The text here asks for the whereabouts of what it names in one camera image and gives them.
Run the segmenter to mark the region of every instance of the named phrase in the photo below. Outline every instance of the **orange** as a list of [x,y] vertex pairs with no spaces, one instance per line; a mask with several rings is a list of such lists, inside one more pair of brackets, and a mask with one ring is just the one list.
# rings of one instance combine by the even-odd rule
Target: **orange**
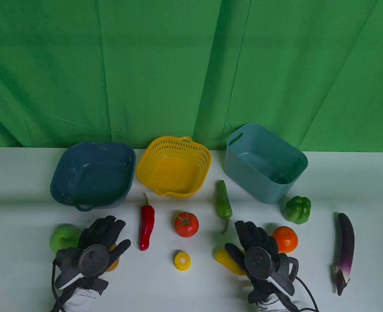
[[293,229],[287,226],[280,226],[272,234],[276,239],[280,253],[290,253],[298,246],[298,236]]
[[[112,251],[116,248],[116,245],[114,244],[111,249],[109,249],[109,251]],[[116,259],[116,261],[109,267],[109,269],[107,270],[107,272],[112,272],[114,269],[116,269],[116,267],[118,266],[119,264],[119,258]]]

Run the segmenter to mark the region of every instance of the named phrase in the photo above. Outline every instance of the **eggplant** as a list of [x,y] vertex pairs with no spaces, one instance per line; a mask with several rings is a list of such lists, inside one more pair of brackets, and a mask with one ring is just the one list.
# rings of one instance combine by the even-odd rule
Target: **eggplant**
[[354,254],[354,231],[347,215],[337,215],[337,232],[339,249],[334,266],[334,284],[337,288],[337,294],[341,296],[343,289],[346,288],[350,281],[350,270]]

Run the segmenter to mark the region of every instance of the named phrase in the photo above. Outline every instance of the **white sleeve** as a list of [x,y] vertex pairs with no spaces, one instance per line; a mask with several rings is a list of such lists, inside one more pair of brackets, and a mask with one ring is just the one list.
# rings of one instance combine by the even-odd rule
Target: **white sleeve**
[[96,290],[77,288],[63,308],[66,312],[91,312],[96,296],[99,296]]
[[258,303],[258,311],[260,312],[289,312],[289,310],[281,303],[276,294],[272,294],[265,301]]

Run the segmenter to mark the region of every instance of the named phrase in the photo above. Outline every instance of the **white table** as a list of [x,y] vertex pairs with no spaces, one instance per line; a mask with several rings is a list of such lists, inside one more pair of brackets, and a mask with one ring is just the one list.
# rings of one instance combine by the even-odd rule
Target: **white table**
[[[214,210],[214,183],[224,179],[233,207],[233,221],[251,220],[271,231],[277,225],[294,228],[300,239],[291,255],[300,262],[299,277],[309,286],[322,312],[383,311],[383,153],[306,153],[309,167],[289,196],[312,201],[310,221],[297,226],[281,216],[276,205],[257,202],[224,173],[223,152],[213,151],[213,162],[203,188],[188,200],[158,197],[134,179],[126,201],[112,209],[81,213],[51,198],[50,181],[63,149],[0,148],[0,311],[49,311],[54,258],[48,241],[61,223],[89,226],[113,214],[126,221],[120,240],[132,246],[118,268],[107,273],[110,286],[96,300],[94,311],[254,311],[246,297],[245,277],[233,275],[213,258],[225,242],[237,242],[233,226],[220,235],[223,221]],[[143,151],[137,150],[138,160]],[[139,207],[146,191],[156,210],[156,224],[148,251],[138,249]],[[172,229],[175,211],[197,215],[200,230],[181,238]],[[333,262],[333,213],[346,213],[356,234],[351,282],[341,297],[333,293],[329,266]],[[187,272],[172,264],[176,250],[192,260]],[[294,301],[312,307],[295,282]]]

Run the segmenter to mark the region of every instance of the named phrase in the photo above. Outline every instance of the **red chili pepper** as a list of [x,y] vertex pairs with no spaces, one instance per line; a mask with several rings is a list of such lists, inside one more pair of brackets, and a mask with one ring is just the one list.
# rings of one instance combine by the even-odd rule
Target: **red chili pepper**
[[139,250],[145,251],[149,247],[152,229],[154,228],[155,211],[148,204],[147,195],[145,196],[145,205],[141,207],[141,236],[139,238]]

